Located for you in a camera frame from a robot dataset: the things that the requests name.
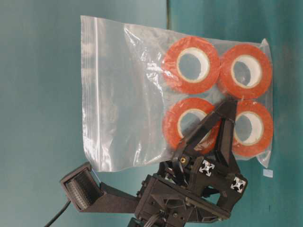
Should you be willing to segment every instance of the white cardboard core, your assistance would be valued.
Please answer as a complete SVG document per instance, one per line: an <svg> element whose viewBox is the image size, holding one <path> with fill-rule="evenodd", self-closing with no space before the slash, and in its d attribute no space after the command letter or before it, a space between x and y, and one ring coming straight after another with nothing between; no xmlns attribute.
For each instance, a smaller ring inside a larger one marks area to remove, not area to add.
<svg viewBox="0 0 303 227"><path fill-rule="evenodd" d="M258 115L256 115L253 112L250 112L250 111L242 112L241 114L239 114L236 118L236 122L243 115L246 116L249 119L250 123L251 123L250 136L246 140L242 141L242 140L239 139L236 130L234 132L234 136L235 136L235 139L239 143L241 143L245 146L250 146L250 145L258 143L259 140L262 138L263 131L264 131L263 122L262 122L261 118Z"/></svg>
<svg viewBox="0 0 303 227"><path fill-rule="evenodd" d="M237 81L237 79L235 77L234 66L235 66L235 63L238 61L244 63L247 66L247 68L250 70L250 81L247 85L240 83L239 81ZM255 59L254 57L252 57L250 55L240 55L238 58L236 58L232 63L231 70L232 70L233 81L237 85L239 85L240 87L243 87L243 88L252 88L252 87L256 86L262 79L262 70L261 70L260 63L258 62L257 59Z"/></svg>
<svg viewBox="0 0 303 227"><path fill-rule="evenodd" d="M203 120L203 119L206 117L206 115L207 115L204 111L199 110L199 109L189 109L189 110L186 110L186 111L180 116L180 118L179 118L179 120L178 120L178 133L179 133L179 136L182 137L182 138L184 137L184 135L183 135L182 129L181 129L181 120L182 120L182 118L183 118L186 114L188 114L188 113L189 113L189 114L194 114L195 116L197 116L197 117L200 119L200 121ZM201 140L201 142L204 141L204 140L208 137L209 133L210 133L210 131L207 133L206 136L204 136L204 138Z"/></svg>
<svg viewBox="0 0 303 227"><path fill-rule="evenodd" d="M200 70L200 73L199 73L199 76L198 76L197 79L188 79L187 77L185 77L181 73L181 70L179 68L179 64L180 64L180 60L181 60L182 56L185 55L185 54L192 54L193 56L198 58L198 60L200 62L201 70ZM178 59L177 59L178 73L187 82L197 83L197 82L202 81L208 75L209 69L210 69L210 63L209 63L209 59L208 59L207 55L202 50L200 50L198 48L190 47L190 48L184 49L178 56Z"/></svg>

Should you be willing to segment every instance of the small white label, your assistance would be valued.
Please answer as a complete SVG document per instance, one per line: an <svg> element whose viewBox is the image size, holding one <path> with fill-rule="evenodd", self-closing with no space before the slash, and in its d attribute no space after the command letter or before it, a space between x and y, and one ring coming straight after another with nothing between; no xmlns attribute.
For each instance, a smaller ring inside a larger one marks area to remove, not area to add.
<svg viewBox="0 0 303 227"><path fill-rule="evenodd" d="M263 169L263 176L273 178L274 177L274 171L271 169Z"/></svg>

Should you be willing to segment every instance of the red tape roll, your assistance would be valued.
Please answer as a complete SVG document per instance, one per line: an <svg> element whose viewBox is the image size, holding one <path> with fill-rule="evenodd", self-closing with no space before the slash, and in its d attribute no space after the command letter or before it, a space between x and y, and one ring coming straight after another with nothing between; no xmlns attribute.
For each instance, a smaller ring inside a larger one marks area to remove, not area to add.
<svg viewBox="0 0 303 227"><path fill-rule="evenodd" d="M180 126L182 118L187 113L192 113L197 116L200 115L200 119L203 119L213 109L213 105L201 98L187 98L176 103L166 112L163 119L162 129L166 141L173 149L176 149L183 138ZM218 131L219 123L201 140L195 150L200 151L202 154L210 152L214 148Z"/></svg>
<svg viewBox="0 0 303 227"><path fill-rule="evenodd" d="M253 157L270 145L274 131L273 120L263 105L252 100L238 102L236 121L243 115L250 120L252 131L247 139L241 141L235 130L232 150L237 155Z"/></svg>
<svg viewBox="0 0 303 227"><path fill-rule="evenodd" d="M244 85L236 80L234 65L244 63L250 70L250 81ZM240 44L228 50L221 58L219 88L240 98L252 99L264 94L270 86L272 67L267 56L257 47Z"/></svg>
<svg viewBox="0 0 303 227"><path fill-rule="evenodd" d="M196 56L201 64L197 79L187 79L179 69L183 55ZM167 51L162 64L163 76L169 86L187 94L202 93L210 89L219 77L220 60L217 50L205 39L187 36L174 43Z"/></svg>

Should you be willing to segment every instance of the wire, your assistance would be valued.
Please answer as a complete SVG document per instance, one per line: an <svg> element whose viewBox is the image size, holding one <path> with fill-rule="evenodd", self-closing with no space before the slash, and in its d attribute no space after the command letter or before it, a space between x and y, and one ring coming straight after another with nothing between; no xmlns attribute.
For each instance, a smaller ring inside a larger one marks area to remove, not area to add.
<svg viewBox="0 0 303 227"><path fill-rule="evenodd" d="M145 223L144 227L152 227L158 219L162 219L165 223L166 219L164 218L164 214L164 212L160 211L159 213L152 215Z"/></svg>
<svg viewBox="0 0 303 227"><path fill-rule="evenodd" d="M64 207L55 215L55 217L53 217L52 220L50 220L45 227L50 227L51 224L53 224L59 217L60 215L62 215L63 212L65 212L65 210L68 208L68 206L70 205L71 201L67 200L66 204L64 205Z"/></svg>

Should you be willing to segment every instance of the teal background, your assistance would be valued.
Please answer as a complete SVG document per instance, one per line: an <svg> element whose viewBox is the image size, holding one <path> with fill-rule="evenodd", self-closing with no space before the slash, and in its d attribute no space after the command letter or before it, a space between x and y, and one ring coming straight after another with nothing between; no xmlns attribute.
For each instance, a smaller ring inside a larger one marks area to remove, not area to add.
<svg viewBox="0 0 303 227"><path fill-rule="evenodd" d="M249 187L230 220L213 226L300 226L302 9L299 0L174 0L168 26L203 37L270 44L275 136L262 176L240 162ZM82 144L80 15L166 27L163 0L0 1L0 226L44 226L66 201L59 180L86 161ZM101 173L135 194L156 166ZM131 215L80 214L70 206L58 226L125 227Z"/></svg>

